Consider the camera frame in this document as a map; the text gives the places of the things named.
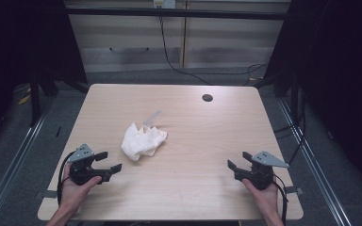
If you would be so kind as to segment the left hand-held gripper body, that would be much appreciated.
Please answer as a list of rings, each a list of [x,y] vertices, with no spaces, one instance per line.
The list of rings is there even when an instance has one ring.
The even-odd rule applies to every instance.
[[[71,164],[69,175],[74,183],[81,186],[95,176],[102,178],[99,185],[110,180],[112,175],[110,169],[92,167],[95,155],[96,153],[87,144],[82,144],[70,155],[68,158],[68,162]]]

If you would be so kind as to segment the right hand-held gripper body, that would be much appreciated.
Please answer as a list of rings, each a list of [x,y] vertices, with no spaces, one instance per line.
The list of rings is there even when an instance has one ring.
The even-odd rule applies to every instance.
[[[250,162],[251,169],[246,170],[237,167],[234,177],[238,181],[248,179],[258,190],[266,189],[273,182],[273,167],[286,169],[289,167],[289,164],[266,151],[253,155],[252,159],[253,163]]]

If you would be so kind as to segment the white towel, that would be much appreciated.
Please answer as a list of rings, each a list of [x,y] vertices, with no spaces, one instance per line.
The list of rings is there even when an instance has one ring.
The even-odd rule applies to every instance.
[[[154,156],[157,148],[167,139],[167,132],[152,125],[160,113],[161,110],[156,111],[140,128],[132,122],[126,129],[121,148],[131,160],[138,161],[142,155]]]

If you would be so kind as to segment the person's left hand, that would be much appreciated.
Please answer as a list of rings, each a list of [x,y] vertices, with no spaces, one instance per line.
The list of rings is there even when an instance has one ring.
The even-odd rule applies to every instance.
[[[84,185],[75,184],[71,178],[63,181],[62,196],[58,210],[68,216],[77,212],[81,203],[85,200],[89,192],[102,180],[100,176],[95,176]]]

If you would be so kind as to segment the person's right hand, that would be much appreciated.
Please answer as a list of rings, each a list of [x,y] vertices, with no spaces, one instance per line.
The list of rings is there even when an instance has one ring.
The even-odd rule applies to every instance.
[[[242,183],[253,195],[255,203],[264,219],[278,217],[278,189],[275,185],[270,185],[264,190],[258,190],[248,179],[243,179]]]

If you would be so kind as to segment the grey tape strip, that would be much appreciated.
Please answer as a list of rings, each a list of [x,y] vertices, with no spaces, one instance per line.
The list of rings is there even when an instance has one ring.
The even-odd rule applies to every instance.
[[[304,191],[300,187],[295,187],[295,186],[287,186],[285,188],[285,192],[287,194],[295,193],[297,196],[300,196],[304,193]]]
[[[44,198],[50,198],[55,199],[57,197],[57,192],[55,190],[44,190],[44,191],[38,191],[34,198],[43,200]]]

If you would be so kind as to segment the yellow floor item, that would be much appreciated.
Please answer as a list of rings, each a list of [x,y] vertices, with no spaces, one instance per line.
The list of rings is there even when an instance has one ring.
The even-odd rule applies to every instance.
[[[24,103],[26,103],[30,96],[31,96],[31,88],[28,88],[28,90],[25,92],[23,97],[18,102],[18,105],[23,105]]]

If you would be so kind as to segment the black curtain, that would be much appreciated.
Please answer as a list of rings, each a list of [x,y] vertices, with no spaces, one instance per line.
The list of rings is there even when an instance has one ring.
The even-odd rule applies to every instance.
[[[283,96],[298,81],[362,173],[362,0],[290,0],[265,76]]]
[[[0,121],[15,87],[29,83],[46,95],[55,82],[87,81],[64,0],[0,0]]]

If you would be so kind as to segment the white cabinet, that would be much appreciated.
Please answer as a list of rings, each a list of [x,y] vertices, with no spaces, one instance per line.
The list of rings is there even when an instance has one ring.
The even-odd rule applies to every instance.
[[[129,70],[248,67],[272,56],[281,21],[72,15],[88,73]],[[143,48],[116,54],[110,47]]]

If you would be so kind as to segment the metal floor rail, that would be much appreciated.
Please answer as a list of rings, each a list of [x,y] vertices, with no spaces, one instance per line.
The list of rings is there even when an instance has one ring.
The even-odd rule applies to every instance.
[[[7,167],[3,178],[0,180],[0,209],[8,195],[9,190],[12,187],[15,177],[18,175],[20,168],[25,161],[25,158],[29,153],[31,146],[33,145],[44,124],[46,115],[51,108],[52,103],[47,104],[34,125],[27,130],[27,134],[25,135],[21,146],[17,149],[17,153],[14,155],[13,159]]]
[[[298,125],[298,123],[294,124],[292,122],[290,107],[288,106],[288,103],[285,100],[280,100],[279,105],[286,121],[288,122],[288,125],[291,127],[292,134],[294,135],[294,138],[298,143],[298,147],[300,148],[305,162],[308,165],[311,173],[313,174],[313,177],[337,223],[337,226],[353,226],[336,192],[331,187],[319,162],[317,161],[317,158],[314,155],[311,146],[304,137],[303,129]]]

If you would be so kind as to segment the black stand post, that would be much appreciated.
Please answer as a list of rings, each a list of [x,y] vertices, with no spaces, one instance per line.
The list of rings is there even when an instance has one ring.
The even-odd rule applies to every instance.
[[[298,123],[298,99],[299,99],[299,81],[296,73],[293,74],[291,85],[290,112],[292,122]]]
[[[39,80],[36,65],[32,66],[30,74],[30,96],[32,105],[32,119],[30,126],[33,127],[41,116]]]

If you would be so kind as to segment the black horizontal frame bar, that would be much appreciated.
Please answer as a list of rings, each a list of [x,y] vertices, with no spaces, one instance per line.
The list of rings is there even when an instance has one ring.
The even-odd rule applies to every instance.
[[[287,13],[221,11],[195,9],[154,9],[154,8],[84,8],[67,7],[65,12],[78,15],[110,15],[110,16],[157,16],[185,18],[216,18],[284,21],[291,17]]]

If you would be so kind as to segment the white wall socket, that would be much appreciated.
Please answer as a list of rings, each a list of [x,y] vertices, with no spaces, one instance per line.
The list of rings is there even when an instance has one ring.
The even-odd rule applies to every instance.
[[[154,8],[169,8],[175,9],[175,0],[153,0]]]

